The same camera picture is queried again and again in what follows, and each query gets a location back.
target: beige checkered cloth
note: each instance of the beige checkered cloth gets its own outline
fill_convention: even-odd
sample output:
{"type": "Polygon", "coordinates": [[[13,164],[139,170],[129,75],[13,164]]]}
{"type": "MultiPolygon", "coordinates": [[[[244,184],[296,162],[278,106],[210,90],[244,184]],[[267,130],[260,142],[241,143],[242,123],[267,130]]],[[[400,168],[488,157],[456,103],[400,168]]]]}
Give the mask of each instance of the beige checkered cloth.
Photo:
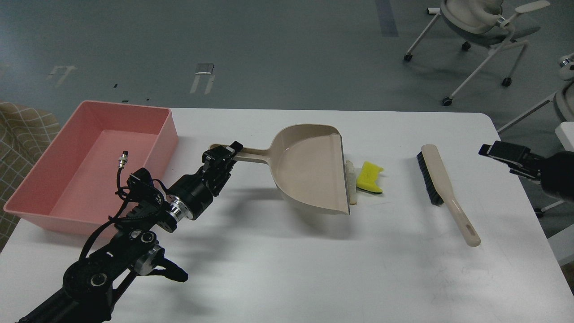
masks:
{"type": "Polygon", "coordinates": [[[19,220],[4,204],[59,131],[53,114],[0,101],[0,251],[19,220]]]}

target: dustpan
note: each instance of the dustpan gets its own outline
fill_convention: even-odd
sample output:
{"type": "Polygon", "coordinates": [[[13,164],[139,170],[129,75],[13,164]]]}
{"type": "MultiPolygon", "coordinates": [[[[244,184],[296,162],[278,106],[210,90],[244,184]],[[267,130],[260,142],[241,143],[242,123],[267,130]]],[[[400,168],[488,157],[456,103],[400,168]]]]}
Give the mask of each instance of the dustpan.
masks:
{"type": "Polygon", "coordinates": [[[333,126],[281,130],[268,149],[243,148],[236,160],[269,165],[284,198],[306,212],[349,214],[341,134],[333,126]]]}

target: hole in handle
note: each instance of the hole in handle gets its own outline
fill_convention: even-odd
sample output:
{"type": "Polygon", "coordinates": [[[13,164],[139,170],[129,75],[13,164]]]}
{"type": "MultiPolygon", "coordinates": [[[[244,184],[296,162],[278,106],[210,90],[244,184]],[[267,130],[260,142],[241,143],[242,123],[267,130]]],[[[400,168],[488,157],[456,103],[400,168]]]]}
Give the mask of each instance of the hole in handle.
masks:
{"type": "Polygon", "coordinates": [[[472,229],[470,224],[467,224],[466,227],[467,227],[467,230],[470,232],[470,235],[476,236],[476,232],[474,232],[474,230],[472,229]]]}

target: pink tray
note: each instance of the pink tray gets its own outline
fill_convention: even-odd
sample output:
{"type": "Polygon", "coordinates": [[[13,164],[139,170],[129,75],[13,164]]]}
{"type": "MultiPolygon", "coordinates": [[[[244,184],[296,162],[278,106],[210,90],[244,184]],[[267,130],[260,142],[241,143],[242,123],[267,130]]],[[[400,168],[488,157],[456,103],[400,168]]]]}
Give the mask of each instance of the pink tray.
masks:
{"type": "Polygon", "coordinates": [[[121,178],[125,186],[129,174],[141,167],[161,178],[176,145],[169,109],[84,101],[4,211],[48,230],[91,234],[122,204],[114,195],[122,151],[129,151],[121,178]]]}

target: beige brush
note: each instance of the beige brush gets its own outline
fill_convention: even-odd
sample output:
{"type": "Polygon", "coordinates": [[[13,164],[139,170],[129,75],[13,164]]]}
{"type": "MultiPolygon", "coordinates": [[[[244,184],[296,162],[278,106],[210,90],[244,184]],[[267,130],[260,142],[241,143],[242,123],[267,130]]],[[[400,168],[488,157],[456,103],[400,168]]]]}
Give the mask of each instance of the beige brush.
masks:
{"type": "Polygon", "coordinates": [[[447,169],[444,167],[439,150],[435,145],[424,145],[417,155],[417,160],[425,179],[426,190],[429,193],[431,203],[437,206],[446,203],[466,243],[471,247],[478,246],[480,237],[455,198],[455,192],[452,189],[451,180],[448,178],[447,169]]]}

